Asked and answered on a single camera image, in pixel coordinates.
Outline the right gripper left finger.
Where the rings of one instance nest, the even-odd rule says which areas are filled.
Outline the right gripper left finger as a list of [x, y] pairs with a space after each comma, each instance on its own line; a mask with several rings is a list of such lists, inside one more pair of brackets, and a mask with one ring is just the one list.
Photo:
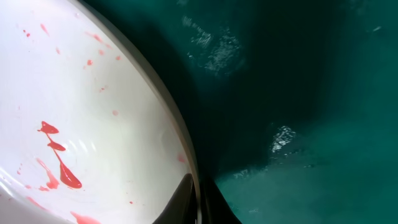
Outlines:
[[196, 224], [197, 198], [191, 174], [185, 174], [164, 211], [153, 224]]

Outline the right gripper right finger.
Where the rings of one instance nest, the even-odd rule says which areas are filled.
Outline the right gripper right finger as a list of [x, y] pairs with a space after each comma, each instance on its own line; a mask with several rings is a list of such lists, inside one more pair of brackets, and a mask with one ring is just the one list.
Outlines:
[[204, 178], [200, 192], [202, 224], [241, 224], [213, 179]]

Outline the white plate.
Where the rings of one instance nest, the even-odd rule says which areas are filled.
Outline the white plate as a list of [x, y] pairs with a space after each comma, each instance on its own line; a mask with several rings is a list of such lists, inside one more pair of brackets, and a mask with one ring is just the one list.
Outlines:
[[82, 1], [1, 2], [1, 222], [153, 223], [192, 142], [162, 80]]

